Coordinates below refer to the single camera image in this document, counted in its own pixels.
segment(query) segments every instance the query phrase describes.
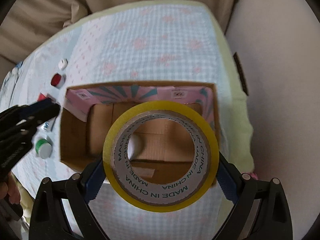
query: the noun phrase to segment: white wall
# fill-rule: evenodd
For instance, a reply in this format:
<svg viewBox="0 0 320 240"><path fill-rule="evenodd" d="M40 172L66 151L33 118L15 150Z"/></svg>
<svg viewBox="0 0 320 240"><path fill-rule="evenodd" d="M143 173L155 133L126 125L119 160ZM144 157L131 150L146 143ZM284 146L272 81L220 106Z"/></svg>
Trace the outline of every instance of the white wall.
<svg viewBox="0 0 320 240"><path fill-rule="evenodd" d="M256 171L281 180L301 239L320 212L320 24L305 0L240 0L226 36L247 78Z"/></svg>
<svg viewBox="0 0 320 240"><path fill-rule="evenodd" d="M14 63L0 56L0 88L7 73L14 68Z"/></svg>

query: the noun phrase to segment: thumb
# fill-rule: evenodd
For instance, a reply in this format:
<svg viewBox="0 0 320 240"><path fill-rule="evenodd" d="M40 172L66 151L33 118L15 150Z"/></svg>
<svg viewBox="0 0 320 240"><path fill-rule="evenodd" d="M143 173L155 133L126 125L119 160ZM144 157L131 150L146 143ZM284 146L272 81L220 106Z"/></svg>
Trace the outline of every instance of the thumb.
<svg viewBox="0 0 320 240"><path fill-rule="evenodd" d="M5 182L0 183L0 199L3 199L8 193L8 186Z"/></svg>

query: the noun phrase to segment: curtain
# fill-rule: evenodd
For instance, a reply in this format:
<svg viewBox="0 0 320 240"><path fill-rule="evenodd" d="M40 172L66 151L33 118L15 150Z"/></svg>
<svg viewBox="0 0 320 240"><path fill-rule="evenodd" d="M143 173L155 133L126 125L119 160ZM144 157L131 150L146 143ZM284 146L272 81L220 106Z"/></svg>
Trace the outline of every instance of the curtain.
<svg viewBox="0 0 320 240"><path fill-rule="evenodd" d="M139 0L17 0L0 27L0 55L18 62L50 36L89 13ZM226 30L235 0L196 0Z"/></svg>

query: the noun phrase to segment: yellow tape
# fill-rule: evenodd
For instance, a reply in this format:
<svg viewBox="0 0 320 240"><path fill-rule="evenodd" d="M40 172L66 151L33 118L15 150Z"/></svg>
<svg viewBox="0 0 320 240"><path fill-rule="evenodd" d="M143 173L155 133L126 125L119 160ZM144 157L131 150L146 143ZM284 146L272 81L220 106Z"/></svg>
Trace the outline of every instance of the yellow tape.
<svg viewBox="0 0 320 240"><path fill-rule="evenodd" d="M121 129L126 125L126 123L139 114L149 112L149 111L159 111L159 110L172 111L182 116L185 116L191 121L193 121L206 137L206 140L210 148L209 150L211 152L211 163L209 164L209 172L207 173L207 177L205 178L202 186L198 189L197 192L195 192L191 197L187 198L186 200L180 203L168 205L168 206L150 205L150 204L141 202L138 199L133 198L131 195L129 195L121 187L118 180L116 179L114 175L114 171L112 169L112 163L111 163L112 154L114 154L114 152L112 151L115 150L114 140L116 139ZM213 180L218 170L218 164L219 164L218 143L217 143L215 134L212 131L209 124L205 121L205 119L201 115L199 115L196 111L192 110L190 107L179 104L179 103L170 102L170 101L150 101L150 102L142 103L130 108L128 111L123 113L111 126L103 146L103 166L104 166L106 176L110 184L114 188L114 190L124 200L126 200L130 204L136 207L139 207L141 209L152 211L152 212L176 211L184 207L187 207L192 203L194 203L195 201L197 201L202 195L204 195L204 193L209 189L209 187L213 183Z"/></svg>

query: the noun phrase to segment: tape roll inner ring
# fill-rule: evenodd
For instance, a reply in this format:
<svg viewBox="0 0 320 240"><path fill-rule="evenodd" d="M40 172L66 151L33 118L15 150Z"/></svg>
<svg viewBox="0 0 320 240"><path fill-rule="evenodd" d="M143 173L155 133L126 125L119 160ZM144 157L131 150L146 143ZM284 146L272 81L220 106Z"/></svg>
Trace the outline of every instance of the tape roll inner ring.
<svg viewBox="0 0 320 240"><path fill-rule="evenodd" d="M188 172L179 180L165 185L150 183L137 176L127 156L130 135L141 124L159 118L182 125L195 145L195 156ZM122 189L132 198L153 206L176 205L190 198L206 180L210 164L209 143L201 129L186 116L169 110L146 111L130 119L117 133L110 155L110 166Z"/></svg>

